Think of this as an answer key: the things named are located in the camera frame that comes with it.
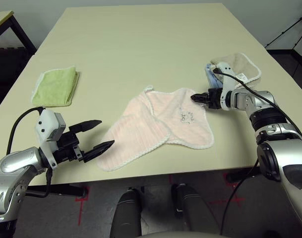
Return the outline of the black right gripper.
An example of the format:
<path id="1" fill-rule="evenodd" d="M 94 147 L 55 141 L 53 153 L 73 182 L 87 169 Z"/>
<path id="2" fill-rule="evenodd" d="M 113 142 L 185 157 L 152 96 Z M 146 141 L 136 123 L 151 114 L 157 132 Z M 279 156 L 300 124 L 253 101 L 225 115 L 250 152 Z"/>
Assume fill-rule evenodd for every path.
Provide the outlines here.
<path id="1" fill-rule="evenodd" d="M 196 103 L 208 104 L 208 108 L 210 109 L 220 109 L 222 90 L 223 88 L 209 88 L 208 94 L 193 94 L 191 95 L 191 99 Z"/>

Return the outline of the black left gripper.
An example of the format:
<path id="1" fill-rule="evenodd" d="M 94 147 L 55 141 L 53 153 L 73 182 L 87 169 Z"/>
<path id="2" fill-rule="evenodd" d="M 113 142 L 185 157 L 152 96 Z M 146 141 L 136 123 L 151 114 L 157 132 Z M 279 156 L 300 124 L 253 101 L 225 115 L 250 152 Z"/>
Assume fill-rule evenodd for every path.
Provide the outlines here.
<path id="1" fill-rule="evenodd" d="M 106 152 L 114 144 L 114 140 L 106 141 L 99 145 L 96 145 L 92 150 L 84 154 L 78 146 L 79 140 L 76 134 L 79 132 L 91 130 L 100 123 L 102 123 L 101 120 L 94 119 L 69 126 L 69 131 L 63 133 L 60 139 L 57 141 L 58 150 L 53 153 L 56 163 L 60 164 L 65 161 L 73 160 L 83 161 L 84 163 L 87 163 Z"/>

